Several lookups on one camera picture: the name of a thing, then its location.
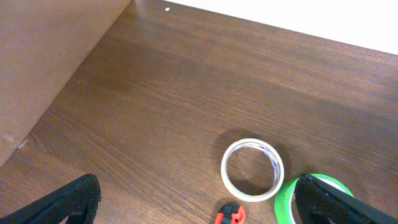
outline wooden table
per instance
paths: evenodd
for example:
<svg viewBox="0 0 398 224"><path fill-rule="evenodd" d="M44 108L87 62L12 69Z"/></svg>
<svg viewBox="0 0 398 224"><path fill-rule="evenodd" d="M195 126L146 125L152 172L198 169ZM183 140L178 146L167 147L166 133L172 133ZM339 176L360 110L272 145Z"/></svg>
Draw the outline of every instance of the wooden table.
<svg viewBox="0 0 398 224"><path fill-rule="evenodd" d="M236 201L220 163L241 138L276 148L285 179L337 178L398 217L398 56L158 0L132 2L0 171L0 216L96 174L96 223L212 223ZM234 183L269 187L261 153ZM274 198L240 202L275 223Z"/></svg>

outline red clip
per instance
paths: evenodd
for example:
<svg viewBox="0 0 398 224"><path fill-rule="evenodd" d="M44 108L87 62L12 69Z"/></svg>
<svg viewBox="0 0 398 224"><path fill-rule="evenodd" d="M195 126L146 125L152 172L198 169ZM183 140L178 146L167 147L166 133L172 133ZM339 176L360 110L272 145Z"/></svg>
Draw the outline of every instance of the red clip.
<svg viewBox="0 0 398 224"><path fill-rule="evenodd" d="M246 211L240 205L224 205L218 212L215 224L243 224Z"/></svg>

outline brown cardboard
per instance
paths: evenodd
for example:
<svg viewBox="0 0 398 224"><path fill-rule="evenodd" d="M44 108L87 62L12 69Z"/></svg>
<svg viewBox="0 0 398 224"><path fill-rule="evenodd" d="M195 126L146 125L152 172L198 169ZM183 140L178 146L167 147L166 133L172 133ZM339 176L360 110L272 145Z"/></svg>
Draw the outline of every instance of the brown cardboard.
<svg viewBox="0 0 398 224"><path fill-rule="evenodd" d="M129 2L0 3L0 166Z"/></svg>

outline tape roll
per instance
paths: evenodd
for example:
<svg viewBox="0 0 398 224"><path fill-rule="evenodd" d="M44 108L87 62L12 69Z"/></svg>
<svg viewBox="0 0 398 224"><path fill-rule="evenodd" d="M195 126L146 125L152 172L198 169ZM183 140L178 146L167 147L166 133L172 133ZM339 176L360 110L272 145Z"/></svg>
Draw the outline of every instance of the tape roll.
<svg viewBox="0 0 398 224"><path fill-rule="evenodd" d="M272 183L272 187L264 194L245 194L238 190L228 178L228 174L226 171L226 163L228 161L228 158L232 155L234 151L238 149L243 149L245 147L251 147L262 151L272 163L272 166L274 168L274 181ZM244 200L245 202L260 202L274 196L282 186L282 183L284 181L284 165L277 151L268 143L265 143L264 141L258 139L242 139L230 145L230 147L224 153L223 160L221 161L221 177L223 179L225 187L235 197Z"/></svg>
<svg viewBox="0 0 398 224"><path fill-rule="evenodd" d="M314 177L324 181L332 187L345 192L346 194L354 197L354 195L346 188L340 181L323 174L311 174ZM275 215L278 223L295 224L292 212L292 199L296 183L299 178L285 183L275 198Z"/></svg>

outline green tape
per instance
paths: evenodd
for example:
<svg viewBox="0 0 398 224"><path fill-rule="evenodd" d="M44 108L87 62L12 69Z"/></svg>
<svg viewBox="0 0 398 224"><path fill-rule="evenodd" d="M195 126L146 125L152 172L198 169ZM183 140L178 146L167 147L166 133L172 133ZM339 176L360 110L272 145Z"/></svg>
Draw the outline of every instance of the green tape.
<svg viewBox="0 0 398 224"><path fill-rule="evenodd" d="M311 174L316 178L319 178L320 180L323 180L324 182L330 184L330 185L337 185L337 188L340 188L343 192L346 194L354 197L354 195L344 186L340 181L329 177L327 175L323 174ZM299 178L291 180L287 183L284 183L278 193L276 194L275 198L275 214L276 214L276 219L278 220L278 223L280 224L294 224L295 221L293 220L292 216L292 211L291 211L291 199L293 196L293 191L294 188L296 188L296 183L299 180Z"/></svg>

